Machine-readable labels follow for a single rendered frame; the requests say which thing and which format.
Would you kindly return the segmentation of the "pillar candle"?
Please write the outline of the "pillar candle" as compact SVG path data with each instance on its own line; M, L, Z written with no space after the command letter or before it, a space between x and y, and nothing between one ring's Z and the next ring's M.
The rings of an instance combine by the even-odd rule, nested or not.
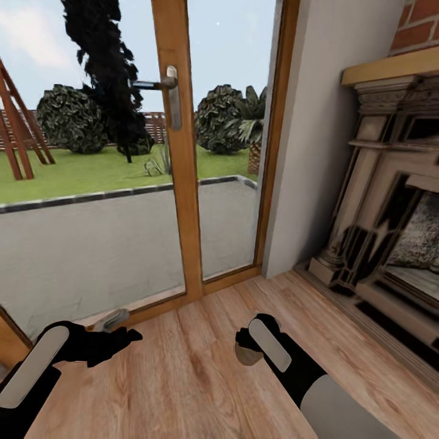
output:
M239 347L238 342L235 344L234 351L240 363L246 366L254 365L259 362L260 359L264 358L263 352L255 352L252 349Z

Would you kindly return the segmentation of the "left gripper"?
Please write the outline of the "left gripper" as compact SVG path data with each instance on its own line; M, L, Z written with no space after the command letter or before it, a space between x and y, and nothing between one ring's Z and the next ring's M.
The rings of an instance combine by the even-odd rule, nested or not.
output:
M131 341L142 340L143 336L135 329L127 331L126 327L108 333L94 331L99 337L98 350L87 360L89 368L95 367L97 364L110 359L114 354L127 347Z

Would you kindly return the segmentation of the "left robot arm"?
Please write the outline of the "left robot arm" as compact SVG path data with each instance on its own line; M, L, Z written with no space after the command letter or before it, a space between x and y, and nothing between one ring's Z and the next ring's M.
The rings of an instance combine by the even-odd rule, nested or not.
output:
M110 359L131 341L142 340L135 329L110 329L130 316L118 309L94 325L95 331L71 321L48 325L36 345L0 384L0 439L23 439L61 376L55 363L87 361L89 368Z

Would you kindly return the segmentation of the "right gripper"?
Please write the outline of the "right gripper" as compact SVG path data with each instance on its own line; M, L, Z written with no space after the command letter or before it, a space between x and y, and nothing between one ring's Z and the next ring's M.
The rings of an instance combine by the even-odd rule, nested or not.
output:
M235 341L238 342L239 347L252 349L255 352L262 352L260 347L257 347L254 343L252 343L252 340L249 337L248 328L246 329L242 327L240 332L236 333Z

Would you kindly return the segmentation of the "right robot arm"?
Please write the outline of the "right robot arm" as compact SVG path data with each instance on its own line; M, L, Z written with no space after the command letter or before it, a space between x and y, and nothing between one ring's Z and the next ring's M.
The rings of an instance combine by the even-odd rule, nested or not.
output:
M339 386L270 314L236 333L239 347L264 359L319 439L402 439Z

